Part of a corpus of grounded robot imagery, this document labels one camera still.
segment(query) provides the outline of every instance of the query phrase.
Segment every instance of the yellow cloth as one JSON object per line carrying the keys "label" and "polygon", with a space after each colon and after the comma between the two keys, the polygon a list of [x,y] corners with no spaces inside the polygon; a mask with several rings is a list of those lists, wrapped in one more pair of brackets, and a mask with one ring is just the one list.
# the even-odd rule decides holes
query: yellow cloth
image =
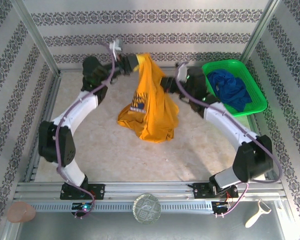
{"label": "yellow cloth", "polygon": [[117,123],[133,129],[145,141],[164,142],[174,138],[174,128],[178,126],[178,106],[160,86],[165,76],[152,61],[150,54],[137,56],[139,62],[139,85],[132,103],[118,116]]}

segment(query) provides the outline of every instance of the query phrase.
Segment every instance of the black bracket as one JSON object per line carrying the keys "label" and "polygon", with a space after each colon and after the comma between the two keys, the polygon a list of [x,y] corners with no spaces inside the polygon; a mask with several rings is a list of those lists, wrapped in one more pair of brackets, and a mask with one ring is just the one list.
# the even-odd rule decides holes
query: black bracket
{"label": "black bracket", "polygon": [[[104,184],[88,184],[87,190],[92,193],[95,200],[103,200],[105,196]],[[91,200],[91,196],[78,190],[74,186],[64,183],[60,193],[61,200]]]}
{"label": "black bracket", "polygon": [[227,198],[227,192],[232,198],[238,198],[238,189],[235,185],[227,187],[215,194],[211,190],[211,186],[208,182],[195,182],[192,185],[188,185],[193,189],[194,199],[222,199]]}

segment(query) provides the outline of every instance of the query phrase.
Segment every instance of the striped wall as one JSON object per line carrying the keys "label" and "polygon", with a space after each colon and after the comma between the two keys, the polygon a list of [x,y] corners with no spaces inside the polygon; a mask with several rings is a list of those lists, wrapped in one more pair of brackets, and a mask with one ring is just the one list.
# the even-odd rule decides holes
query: striped wall
{"label": "striped wall", "polygon": [[268,0],[25,0],[61,69],[107,53],[98,42],[121,38],[124,53],[150,53],[160,66],[238,59]]}
{"label": "striped wall", "polygon": [[52,72],[8,0],[0,0],[0,235],[30,160]]}
{"label": "striped wall", "polygon": [[272,138],[300,231],[300,1],[280,3],[247,67],[268,101],[255,119]]}

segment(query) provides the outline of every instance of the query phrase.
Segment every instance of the metal corner post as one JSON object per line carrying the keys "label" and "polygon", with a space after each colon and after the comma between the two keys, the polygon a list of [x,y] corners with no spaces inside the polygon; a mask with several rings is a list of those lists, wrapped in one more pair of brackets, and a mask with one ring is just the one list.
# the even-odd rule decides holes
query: metal corner post
{"label": "metal corner post", "polygon": [[264,31],[266,30],[269,21],[271,20],[272,16],[274,15],[279,3],[281,0],[269,0],[268,4],[266,5],[264,12],[257,23],[247,45],[245,46],[242,55],[240,57],[240,61],[246,64],[255,50],[256,45],[258,44],[261,36],[263,35]]}
{"label": "metal corner post", "polygon": [[41,54],[43,55],[44,59],[48,63],[50,69],[53,71],[53,75],[58,75],[60,70],[57,66],[57,63],[48,49],[44,38],[41,36],[34,20],[32,19],[25,3],[23,0],[11,0],[11,3],[20,16],[23,24],[27,28],[28,32],[30,33],[32,39],[34,40],[35,44],[39,48]]}

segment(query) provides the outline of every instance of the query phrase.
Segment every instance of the printed graphic on shirt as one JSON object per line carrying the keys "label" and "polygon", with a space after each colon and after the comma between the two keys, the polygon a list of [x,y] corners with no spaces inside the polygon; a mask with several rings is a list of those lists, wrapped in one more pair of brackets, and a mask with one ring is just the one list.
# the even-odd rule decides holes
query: printed graphic on shirt
{"label": "printed graphic on shirt", "polygon": [[133,95],[130,110],[138,113],[146,113],[145,106],[147,102],[148,94],[146,92],[137,93]]}

